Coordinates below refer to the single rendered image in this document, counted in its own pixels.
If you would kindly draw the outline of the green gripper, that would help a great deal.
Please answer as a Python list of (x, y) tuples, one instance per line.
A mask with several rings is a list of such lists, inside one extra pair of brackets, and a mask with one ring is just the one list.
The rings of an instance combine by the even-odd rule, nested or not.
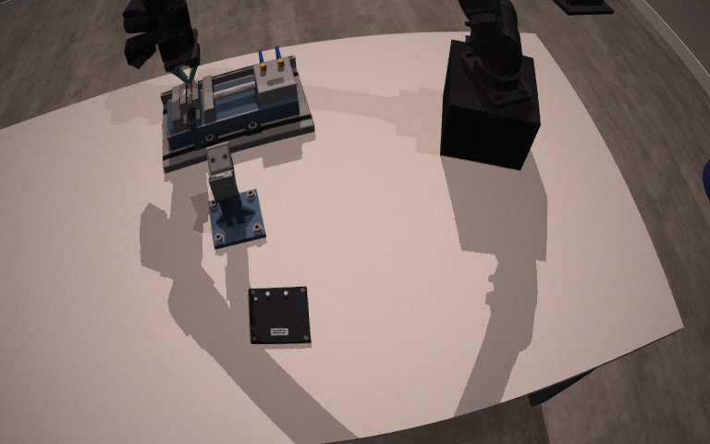
[[(200, 65), (200, 45), (198, 44), (197, 29), (193, 29), (189, 24), (181, 33), (163, 34), (164, 37), (176, 36), (177, 45), (180, 52), (180, 57), (166, 61), (164, 64), (165, 72), (170, 72), (180, 78), (186, 84), (192, 83), (195, 77), (197, 67)], [(194, 37), (194, 38), (193, 38)], [(181, 67), (190, 66), (190, 75), (187, 76)], [(171, 71), (172, 70), (172, 71)]]

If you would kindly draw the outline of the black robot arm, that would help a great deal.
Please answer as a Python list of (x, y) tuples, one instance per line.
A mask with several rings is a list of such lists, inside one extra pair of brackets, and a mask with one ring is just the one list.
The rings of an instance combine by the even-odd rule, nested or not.
[[(465, 25), (471, 27), (471, 35), (465, 40), (473, 50), (463, 52), (460, 62), (487, 103), (500, 109), (529, 102), (532, 91), (521, 77), (523, 57), (513, 4), (509, 0), (459, 0), (459, 5), (469, 20)], [(180, 57), (176, 36), (162, 33), (181, 33), (190, 24), (186, 0), (131, 0), (122, 16), (126, 33), (144, 32), (126, 40), (129, 65), (140, 69), (156, 52), (156, 44), (163, 63)]]

